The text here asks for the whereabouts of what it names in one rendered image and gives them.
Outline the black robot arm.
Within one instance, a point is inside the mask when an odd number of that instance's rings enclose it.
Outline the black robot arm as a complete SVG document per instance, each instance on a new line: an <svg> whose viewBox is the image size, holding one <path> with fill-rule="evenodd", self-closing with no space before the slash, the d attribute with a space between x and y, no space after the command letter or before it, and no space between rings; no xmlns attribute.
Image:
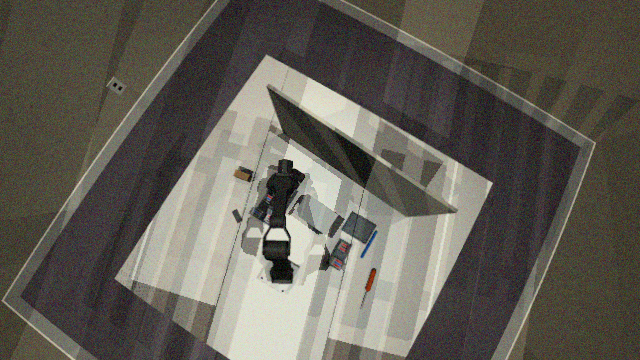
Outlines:
<svg viewBox="0 0 640 360"><path fill-rule="evenodd" d="M270 271L272 283L292 284L293 267L291 267L288 255L290 255L291 237L286 229L286 205L287 198L294 189L293 161L288 159L278 160L278 173L272 174L267 181L266 188L274 190L274 204L272 215L269 217L269 228L262 238L263 255L266 260L273 263ZM284 229L288 241L266 240L271 228Z"/></svg>

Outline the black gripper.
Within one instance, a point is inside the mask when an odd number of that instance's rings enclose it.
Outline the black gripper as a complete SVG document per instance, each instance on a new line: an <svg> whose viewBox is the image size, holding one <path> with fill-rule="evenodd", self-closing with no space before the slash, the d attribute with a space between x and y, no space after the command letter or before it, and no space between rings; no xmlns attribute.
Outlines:
<svg viewBox="0 0 640 360"><path fill-rule="evenodd" d="M305 175L304 175L303 173L301 173L300 171L298 171L297 169L295 169L295 168L293 169L293 173L295 173L295 175L294 175L294 189L292 189L291 195L292 195L292 193L293 193L293 192L294 192L294 191L299 187L300 183L301 183L301 182L304 180L304 178L305 178ZM298 183L296 180L297 180L298 182L300 182L300 183ZM291 195L290 195L290 196L291 196ZM287 203L288 203L288 201L290 200L290 196L287 198ZM274 204L274 198L275 198L275 197L273 196L273 198L272 198L272 199L271 199L271 201L269 202L269 205L271 205L272 207L273 207L273 204Z"/></svg>

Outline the orange-handled screwdriver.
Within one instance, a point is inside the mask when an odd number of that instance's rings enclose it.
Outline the orange-handled screwdriver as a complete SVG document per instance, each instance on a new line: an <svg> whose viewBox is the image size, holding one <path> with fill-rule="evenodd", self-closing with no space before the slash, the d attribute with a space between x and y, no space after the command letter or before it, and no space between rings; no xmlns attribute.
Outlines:
<svg viewBox="0 0 640 360"><path fill-rule="evenodd" d="M361 309L362 309L362 306L364 304L364 301L365 301L365 298L366 298L366 295L367 295L367 291L370 291L370 289L371 289L372 283L374 281L375 274L376 274L376 271L374 269L371 270L368 282L367 282L366 287L365 287L366 293L365 293L365 296L364 296L363 303L361 305Z"/></svg>

